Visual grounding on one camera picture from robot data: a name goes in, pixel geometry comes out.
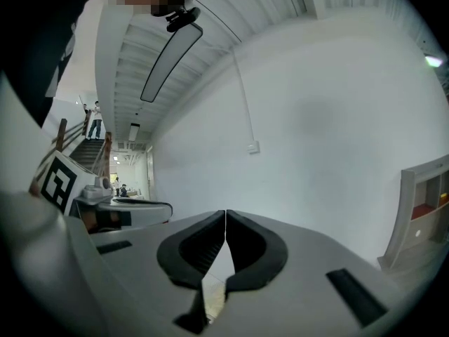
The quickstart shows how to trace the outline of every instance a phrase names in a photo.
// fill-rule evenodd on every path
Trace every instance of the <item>shelf compartment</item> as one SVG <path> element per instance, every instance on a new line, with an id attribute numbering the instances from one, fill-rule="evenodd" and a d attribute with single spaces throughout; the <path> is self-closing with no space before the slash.
<path id="1" fill-rule="evenodd" d="M 426 216 L 429 213 L 435 211 L 435 207 L 429 206 L 428 204 L 422 204 L 413 208 L 412 220 L 416 218 L 420 218 L 422 216 Z"/>
<path id="2" fill-rule="evenodd" d="M 449 205 L 410 221 L 402 251 L 425 241 L 444 243 L 449 223 Z"/>
<path id="3" fill-rule="evenodd" d="M 449 202 L 449 194 L 444 197 L 440 197 L 440 202 L 438 203 L 438 207 L 443 207 L 448 202 Z"/>

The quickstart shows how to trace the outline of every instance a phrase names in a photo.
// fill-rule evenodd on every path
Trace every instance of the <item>cable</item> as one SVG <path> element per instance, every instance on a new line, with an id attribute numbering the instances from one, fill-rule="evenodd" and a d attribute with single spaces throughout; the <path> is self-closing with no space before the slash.
<path id="1" fill-rule="evenodd" d="M 243 79 L 241 77 L 240 68 L 239 68 L 239 64 L 237 63 L 237 57 L 236 57 L 236 52 L 235 52 L 234 48 L 232 49 L 232 56 L 234 56 L 234 62 L 236 64 L 237 74 L 239 76 L 240 89 L 241 89 L 241 94 L 243 96 L 246 116 L 248 118 L 251 141 L 254 141 L 253 123 L 251 122 L 250 108 L 248 106 L 248 99 L 246 98 L 245 86 L 243 85 Z"/>
<path id="2" fill-rule="evenodd" d="M 206 5 L 204 5 L 203 3 L 201 3 L 200 1 L 198 1 L 198 0 L 195 0 L 198 4 L 201 4 L 202 6 L 204 6 L 205 8 L 207 8 L 219 21 L 221 21 L 222 23 L 223 23 L 223 25 L 224 26 L 226 26 L 228 29 L 229 29 L 229 31 L 230 32 L 232 32 L 232 34 L 237 38 L 237 40 L 239 40 L 240 42 L 241 42 L 241 40 L 240 40 L 240 38 L 236 35 L 236 33 L 235 32 L 233 32 L 232 30 L 231 30 L 231 28 L 229 27 L 229 26 L 227 26 L 226 25 L 226 23 L 222 20 L 222 19 L 220 19 L 218 16 L 216 16 L 216 14 L 212 11 L 212 10 L 210 10 Z"/>

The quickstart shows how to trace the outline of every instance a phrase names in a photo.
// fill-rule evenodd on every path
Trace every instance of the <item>person on stairs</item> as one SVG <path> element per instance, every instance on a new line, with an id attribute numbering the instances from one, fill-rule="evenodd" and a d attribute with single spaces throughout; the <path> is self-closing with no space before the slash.
<path id="1" fill-rule="evenodd" d="M 98 105 L 98 101 L 95 101 L 95 107 L 93 108 L 93 122 L 91 125 L 91 129 L 89 131 L 89 135 L 87 137 L 88 140 L 91 139 L 92 133 L 93 133 L 93 130 L 95 127 L 97 128 L 97 133 L 95 134 L 95 139 L 98 140 L 100 138 L 101 121 L 102 121 L 102 117 L 101 117 L 100 106 Z"/>

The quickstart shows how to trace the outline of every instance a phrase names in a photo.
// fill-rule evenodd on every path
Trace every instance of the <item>staircase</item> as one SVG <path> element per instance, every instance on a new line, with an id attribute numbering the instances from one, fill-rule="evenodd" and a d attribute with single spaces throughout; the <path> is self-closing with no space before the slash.
<path id="1" fill-rule="evenodd" d="M 70 154 L 70 158 L 78 162 L 85 169 L 92 171 L 92 165 L 98 152 L 101 150 L 104 140 L 84 140 L 79 146 Z"/>

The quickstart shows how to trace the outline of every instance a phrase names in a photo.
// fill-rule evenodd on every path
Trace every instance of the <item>bookshelf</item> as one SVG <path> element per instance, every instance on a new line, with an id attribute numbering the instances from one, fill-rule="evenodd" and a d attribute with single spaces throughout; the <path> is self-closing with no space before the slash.
<path id="1" fill-rule="evenodd" d="M 401 197 L 393 233 L 382 269 L 392 269 L 403 252 L 416 251 L 429 242 L 447 243 L 449 228 L 449 155 L 401 172 Z"/>

